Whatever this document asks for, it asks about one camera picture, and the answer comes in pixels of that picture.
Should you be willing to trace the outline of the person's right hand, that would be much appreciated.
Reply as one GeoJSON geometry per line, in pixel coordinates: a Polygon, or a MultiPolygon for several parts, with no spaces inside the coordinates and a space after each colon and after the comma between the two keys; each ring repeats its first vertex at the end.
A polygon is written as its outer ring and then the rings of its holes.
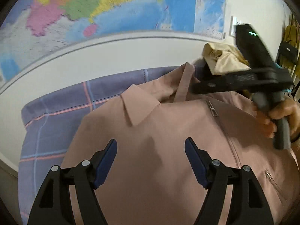
{"type": "Polygon", "coordinates": [[[278,131],[276,122],[285,118],[289,124],[291,142],[299,139],[299,104],[295,100],[286,98],[267,113],[259,111],[255,104],[253,105],[253,110],[256,114],[258,129],[267,138],[275,136],[275,133],[278,131]]]}

